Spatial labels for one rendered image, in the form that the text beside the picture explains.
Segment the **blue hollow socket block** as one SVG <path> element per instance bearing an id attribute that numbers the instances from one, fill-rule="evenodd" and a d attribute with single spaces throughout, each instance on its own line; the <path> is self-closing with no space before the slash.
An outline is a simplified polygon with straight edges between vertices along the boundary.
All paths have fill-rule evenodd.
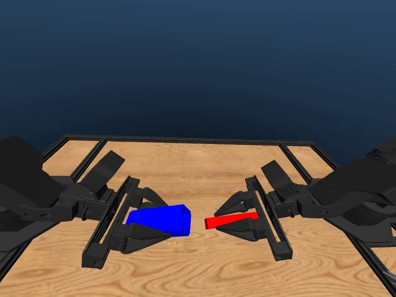
<path id="1" fill-rule="evenodd" d="M 191 211 L 184 204 L 133 210 L 126 220 L 126 225 L 131 223 L 158 229 L 173 237 L 189 236 Z"/>

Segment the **thin red peg bar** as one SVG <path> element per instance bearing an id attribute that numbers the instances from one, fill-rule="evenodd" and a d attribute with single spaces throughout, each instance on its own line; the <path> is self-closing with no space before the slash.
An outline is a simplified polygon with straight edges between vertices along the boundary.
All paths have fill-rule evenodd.
<path id="1" fill-rule="evenodd" d="M 240 220 L 244 220 L 247 218 L 251 219 L 258 219 L 259 216 L 257 212 L 247 212 L 247 213 L 236 213 L 236 214 L 230 214 L 230 215 L 222 215 L 218 217 L 209 217 L 205 218 L 205 229 L 210 230 L 214 229 L 218 226 L 226 225 L 229 223 L 237 222 Z"/>

